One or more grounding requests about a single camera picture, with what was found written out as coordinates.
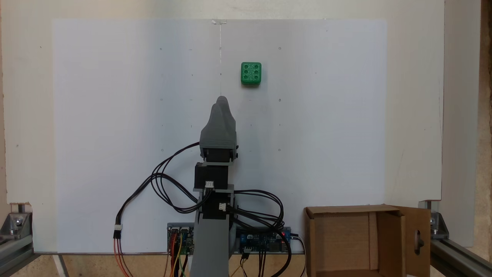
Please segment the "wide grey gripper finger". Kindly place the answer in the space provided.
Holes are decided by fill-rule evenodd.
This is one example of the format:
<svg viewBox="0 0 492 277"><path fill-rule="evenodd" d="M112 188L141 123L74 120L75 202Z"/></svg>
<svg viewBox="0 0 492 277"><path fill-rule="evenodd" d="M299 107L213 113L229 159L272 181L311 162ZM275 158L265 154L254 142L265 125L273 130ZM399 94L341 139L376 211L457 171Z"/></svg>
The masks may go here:
<svg viewBox="0 0 492 277"><path fill-rule="evenodd" d="M200 134L201 156L202 149L232 149L234 159L238 157L236 121L229 106L212 105L208 122Z"/></svg>

